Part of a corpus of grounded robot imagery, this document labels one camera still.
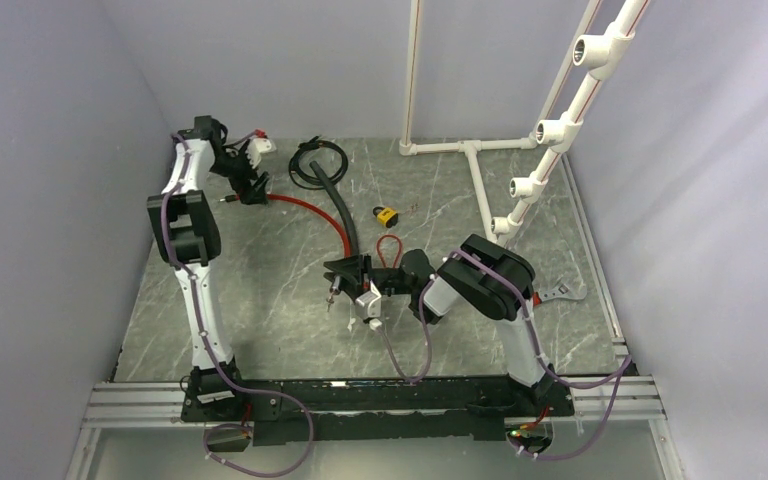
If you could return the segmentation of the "small silver keys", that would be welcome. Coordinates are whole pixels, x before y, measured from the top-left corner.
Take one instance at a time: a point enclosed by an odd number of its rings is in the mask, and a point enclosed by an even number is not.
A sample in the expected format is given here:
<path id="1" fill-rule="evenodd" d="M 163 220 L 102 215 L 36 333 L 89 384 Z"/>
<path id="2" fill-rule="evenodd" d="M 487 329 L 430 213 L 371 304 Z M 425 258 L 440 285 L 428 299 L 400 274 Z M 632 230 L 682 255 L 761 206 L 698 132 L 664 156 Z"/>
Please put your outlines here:
<path id="1" fill-rule="evenodd" d="M 328 293 L 326 296 L 326 311 L 330 312 L 337 296 L 339 296 L 342 292 L 342 278 L 340 276 L 335 276 L 331 280 L 331 284 L 328 288 Z"/>

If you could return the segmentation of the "yellow padlock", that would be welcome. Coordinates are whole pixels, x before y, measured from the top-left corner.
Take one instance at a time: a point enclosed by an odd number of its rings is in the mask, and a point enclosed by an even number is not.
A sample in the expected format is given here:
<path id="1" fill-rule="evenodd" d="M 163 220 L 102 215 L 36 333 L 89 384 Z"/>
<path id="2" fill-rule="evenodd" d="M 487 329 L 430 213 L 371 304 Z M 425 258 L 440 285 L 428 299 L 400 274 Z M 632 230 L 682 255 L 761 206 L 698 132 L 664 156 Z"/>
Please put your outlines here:
<path id="1" fill-rule="evenodd" d="M 399 222 L 399 212 L 387 206 L 376 206 L 373 208 L 375 219 L 385 228 L 393 228 Z"/>

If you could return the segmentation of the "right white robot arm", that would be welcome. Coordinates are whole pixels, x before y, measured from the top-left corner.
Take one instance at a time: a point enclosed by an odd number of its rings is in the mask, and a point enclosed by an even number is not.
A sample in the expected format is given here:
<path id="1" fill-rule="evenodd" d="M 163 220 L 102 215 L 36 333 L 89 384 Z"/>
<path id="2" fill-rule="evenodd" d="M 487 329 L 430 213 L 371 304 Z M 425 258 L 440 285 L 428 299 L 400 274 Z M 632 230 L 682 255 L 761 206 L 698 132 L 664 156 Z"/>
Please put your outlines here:
<path id="1" fill-rule="evenodd" d="M 471 235 L 439 267 L 421 249 L 403 253 L 392 267 L 376 268 L 360 254 L 324 267 L 331 294 L 346 294 L 356 318 L 384 341 L 389 339 L 382 322 L 386 297 L 408 297 L 425 336 L 456 304 L 469 304 L 495 323 L 515 409 L 534 415 L 548 404 L 554 371 L 533 326 L 535 271 L 523 257 Z"/>

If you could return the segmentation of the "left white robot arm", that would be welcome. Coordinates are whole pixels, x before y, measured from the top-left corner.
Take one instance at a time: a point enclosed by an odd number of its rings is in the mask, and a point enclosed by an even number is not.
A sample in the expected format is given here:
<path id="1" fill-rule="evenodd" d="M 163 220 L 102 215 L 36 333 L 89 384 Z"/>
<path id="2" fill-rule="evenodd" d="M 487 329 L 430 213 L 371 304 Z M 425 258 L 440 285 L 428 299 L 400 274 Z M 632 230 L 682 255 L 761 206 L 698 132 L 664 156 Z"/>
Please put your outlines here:
<path id="1" fill-rule="evenodd" d="M 246 390 L 222 318 L 213 270 L 221 255 L 220 231 L 206 197 L 209 174 L 228 180 L 240 202 L 264 204 L 269 176 L 260 171 L 275 146 L 259 129 L 238 140 L 219 120 L 197 116 L 172 136 L 175 160 L 162 191 L 147 200 L 147 212 L 162 260 L 174 271 L 184 297 L 192 343 L 192 370 L 185 388 L 189 406 L 208 407 L 224 420 L 239 417 Z"/>

